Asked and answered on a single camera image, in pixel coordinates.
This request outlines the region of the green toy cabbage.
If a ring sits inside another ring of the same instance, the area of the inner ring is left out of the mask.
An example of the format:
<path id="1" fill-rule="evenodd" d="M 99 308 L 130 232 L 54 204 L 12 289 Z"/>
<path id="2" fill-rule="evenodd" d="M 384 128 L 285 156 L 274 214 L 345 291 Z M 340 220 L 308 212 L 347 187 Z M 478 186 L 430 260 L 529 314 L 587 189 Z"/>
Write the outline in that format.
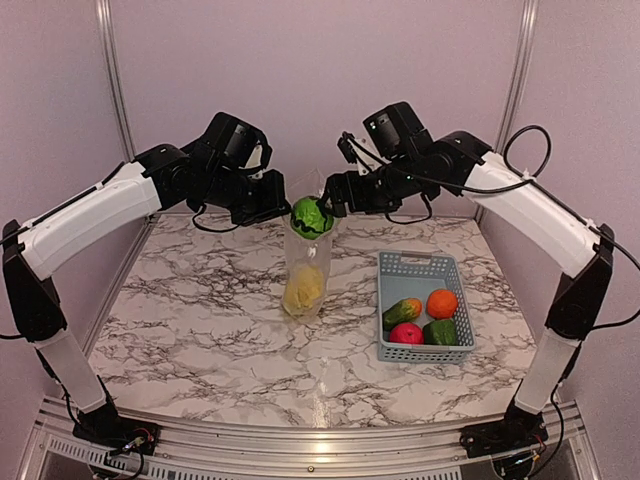
<path id="1" fill-rule="evenodd" d="M 318 201 L 318 197 L 305 196 L 297 200 L 291 210 L 290 226 L 306 240 L 316 240 L 331 231 L 334 226 L 334 217 L 323 213 Z"/>

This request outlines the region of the grey plastic basket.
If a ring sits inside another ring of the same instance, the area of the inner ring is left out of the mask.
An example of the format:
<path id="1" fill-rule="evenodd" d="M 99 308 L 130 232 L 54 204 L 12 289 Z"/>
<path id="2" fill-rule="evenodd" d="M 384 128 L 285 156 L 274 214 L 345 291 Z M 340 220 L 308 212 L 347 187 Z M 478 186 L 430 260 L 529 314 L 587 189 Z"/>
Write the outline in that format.
<path id="1" fill-rule="evenodd" d="M 379 252 L 377 296 L 379 360 L 460 364 L 475 349 L 470 310 L 454 257 Z"/>

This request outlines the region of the clear zip top bag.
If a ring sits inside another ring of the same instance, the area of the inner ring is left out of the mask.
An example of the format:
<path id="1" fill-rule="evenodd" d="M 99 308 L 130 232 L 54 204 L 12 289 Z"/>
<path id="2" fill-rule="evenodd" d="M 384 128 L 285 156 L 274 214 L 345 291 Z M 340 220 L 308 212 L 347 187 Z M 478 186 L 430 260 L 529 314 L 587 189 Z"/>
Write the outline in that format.
<path id="1" fill-rule="evenodd" d="M 289 183 L 286 187 L 287 199 L 291 204 L 305 196 L 315 196 L 319 199 L 324 193 L 325 178 L 318 170 L 312 170 L 306 175 Z M 320 236 L 316 240 L 306 240 L 295 233 L 290 226 L 290 214 L 283 217 L 285 227 L 285 264 L 286 264 L 286 285 L 291 279 L 297 280 L 297 272 L 303 265 L 313 265 L 322 270 L 325 276 L 325 288 L 322 297 L 317 302 L 315 308 L 304 315 L 291 317 L 306 321 L 317 316 L 321 306 L 327 296 L 327 285 L 331 266 L 332 234 L 336 230 L 339 221 L 334 219 L 334 226 L 331 231 Z"/>

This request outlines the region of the yellow toy banana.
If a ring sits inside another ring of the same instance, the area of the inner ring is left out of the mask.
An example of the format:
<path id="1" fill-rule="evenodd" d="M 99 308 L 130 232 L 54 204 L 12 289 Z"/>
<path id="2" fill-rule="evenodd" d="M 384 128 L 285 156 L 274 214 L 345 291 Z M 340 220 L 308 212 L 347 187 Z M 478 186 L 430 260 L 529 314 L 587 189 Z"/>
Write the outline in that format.
<path id="1" fill-rule="evenodd" d="M 322 284 L 291 279 L 284 292 L 283 308 L 291 316 L 311 312 L 323 295 Z"/>

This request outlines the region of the orange toy orange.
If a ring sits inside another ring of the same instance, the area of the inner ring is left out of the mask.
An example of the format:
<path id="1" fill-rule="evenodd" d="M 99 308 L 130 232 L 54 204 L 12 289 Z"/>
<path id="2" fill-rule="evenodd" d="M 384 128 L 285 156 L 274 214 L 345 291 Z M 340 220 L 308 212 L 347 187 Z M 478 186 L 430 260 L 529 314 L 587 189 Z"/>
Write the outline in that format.
<path id="1" fill-rule="evenodd" d="M 447 289 L 434 290 L 428 297 L 425 310 L 433 319 L 452 318 L 459 306 L 456 294 Z"/>

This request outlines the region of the yellow toy lemon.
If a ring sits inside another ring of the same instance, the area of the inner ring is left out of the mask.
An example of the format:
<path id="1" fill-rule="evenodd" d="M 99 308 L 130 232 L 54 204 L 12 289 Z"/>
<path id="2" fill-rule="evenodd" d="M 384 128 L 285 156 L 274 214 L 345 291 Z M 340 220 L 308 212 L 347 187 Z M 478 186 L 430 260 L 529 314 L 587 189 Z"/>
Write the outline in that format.
<path id="1" fill-rule="evenodd" d="M 321 296 L 324 292 L 325 276 L 313 265 L 303 265 L 297 272 L 299 291 L 307 296 Z"/>

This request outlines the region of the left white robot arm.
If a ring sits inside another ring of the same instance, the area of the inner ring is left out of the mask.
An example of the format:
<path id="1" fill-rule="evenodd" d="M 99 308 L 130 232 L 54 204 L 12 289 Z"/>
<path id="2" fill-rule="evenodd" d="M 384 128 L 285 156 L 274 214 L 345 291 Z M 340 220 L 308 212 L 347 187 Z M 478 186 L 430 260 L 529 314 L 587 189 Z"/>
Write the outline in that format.
<path id="1" fill-rule="evenodd" d="M 2 272 L 16 328 L 76 404 L 79 438 L 115 446 L 136 436 L 151 440 L 155 427 L 119 415 L 69 330 L 52 276 L 111 232 L 181 202 L 197 213 L 209 205 L 224 208 L 242 227 L 290 210 L 281 172 L 234 166 L 222 151 L 164 144 L 41 217 L 3 228 Z"/>

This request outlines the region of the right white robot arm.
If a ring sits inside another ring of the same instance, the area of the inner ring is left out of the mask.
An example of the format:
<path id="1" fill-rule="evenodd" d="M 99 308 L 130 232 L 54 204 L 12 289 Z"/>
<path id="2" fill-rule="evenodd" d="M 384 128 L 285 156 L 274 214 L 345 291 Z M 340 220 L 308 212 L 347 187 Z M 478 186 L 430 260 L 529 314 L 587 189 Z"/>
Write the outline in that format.
<path id="1" fill-rule="evenodd" d="M 528 372 L 502 419 L 466 426 L 460 444 L 468 457 L 532 446 L 547 437 L 542 410 L 566 379 L 594 327 L 613 273 L 613 241 L 607 226 L 580 220 L 536 182 L 518 175 L 502 156 L 463 131 L 439 140 L 418 133 L 375 144 L 384 159 L 377 169 L 333 174 L 319 206 L 335 217 L 386 214 L 403 199 L 435 198 L 441 188 L 465 196 L 508 222 L 552 258 L 562 271 L 545 330 Z"/>

